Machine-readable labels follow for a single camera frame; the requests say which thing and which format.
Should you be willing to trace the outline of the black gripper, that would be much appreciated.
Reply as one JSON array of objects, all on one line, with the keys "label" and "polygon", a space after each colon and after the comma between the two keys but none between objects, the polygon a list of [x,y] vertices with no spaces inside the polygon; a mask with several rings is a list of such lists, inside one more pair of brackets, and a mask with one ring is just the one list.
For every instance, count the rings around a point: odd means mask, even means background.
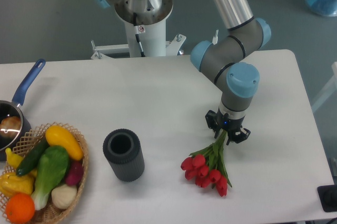
[{"label": "black gripper", "polygon": [[208,128],[213,130],[215,139],[218,138],[221,129],[227,131],[226,145],[228,146],[230,142],[239,144],[250,136],[250,130],[242,127],[245,115],[246,110],[233,111],[225,106],[219,106],[217,113],[209,110],[205,119]]}]

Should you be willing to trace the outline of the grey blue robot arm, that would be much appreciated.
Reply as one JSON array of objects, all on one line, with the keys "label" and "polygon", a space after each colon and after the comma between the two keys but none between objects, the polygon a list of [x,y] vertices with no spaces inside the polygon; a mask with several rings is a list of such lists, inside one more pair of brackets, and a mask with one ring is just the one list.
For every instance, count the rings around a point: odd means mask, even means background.
[{"label": "grey blue robot arm", "polygon": [[[166,19],[172,0],[95,1],[101,8],[115,8],[125,25],[131,57],[168,55],[173,46],[166,42]],[[244,59],[269,41],[271,30],[253,16],[247,0],[214,1],[229,34],[219,43],[198,43],[190,60],[222,92],[218,110],[205,116],[208,127],[215,134],[225,130],[229,142],[240,143],[250,135],[242,123],[260,80],[258,70]]]}]

